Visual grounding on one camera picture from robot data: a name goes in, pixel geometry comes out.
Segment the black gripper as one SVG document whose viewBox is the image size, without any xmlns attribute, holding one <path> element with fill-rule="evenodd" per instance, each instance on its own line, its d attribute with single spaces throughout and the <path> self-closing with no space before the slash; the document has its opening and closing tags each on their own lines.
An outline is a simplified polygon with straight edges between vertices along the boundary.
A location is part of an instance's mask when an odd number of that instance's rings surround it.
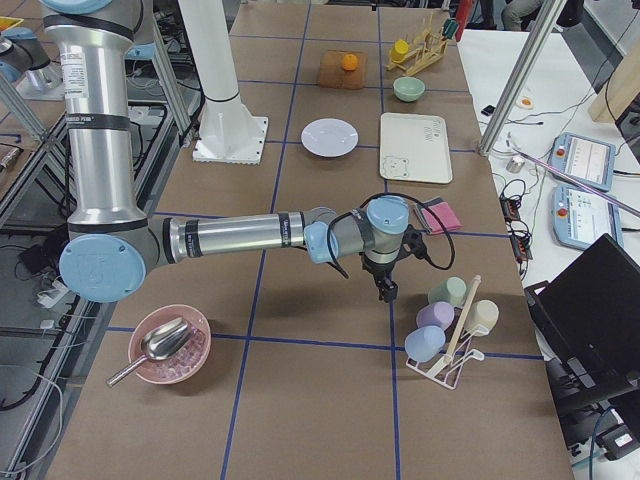
<svg viewBox="0 0 640 480">
<path fill-rule="evenodd" d="M 395 300 L 398 286 L 392 280 L 392 272 L 398 261 L 409 256 L 426 260 L 427 246 L 423 235 L 412 225 L 399 234 L 374 231 L 374 246 L 361 254 L 362 268 L 373 276 L 381 301 Z"/>
</svg>

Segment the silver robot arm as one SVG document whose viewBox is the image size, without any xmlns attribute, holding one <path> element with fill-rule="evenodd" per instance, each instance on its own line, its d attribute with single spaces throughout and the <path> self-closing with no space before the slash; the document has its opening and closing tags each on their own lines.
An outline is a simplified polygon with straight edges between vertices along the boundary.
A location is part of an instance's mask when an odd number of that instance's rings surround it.
<svg viewBox="0 0 640 480">
<path fill-rule="evenodd" d="M 73 292 L 117 302 L 153 269 L 186 258 L 303 248 L 315 263 L 358 255 L 380 298 L 395 300 L 395 264 L 426 255 L 401 195 L 376 194 L 344 214 L 317 207 L 210 221 L 149 219 L 134 194 L 125 57 L 152 38 L 152 4 L 47 1 L 43 21 L 59 48 L 65 87 L 76 208 L 59 270 Z"/>
</svg>

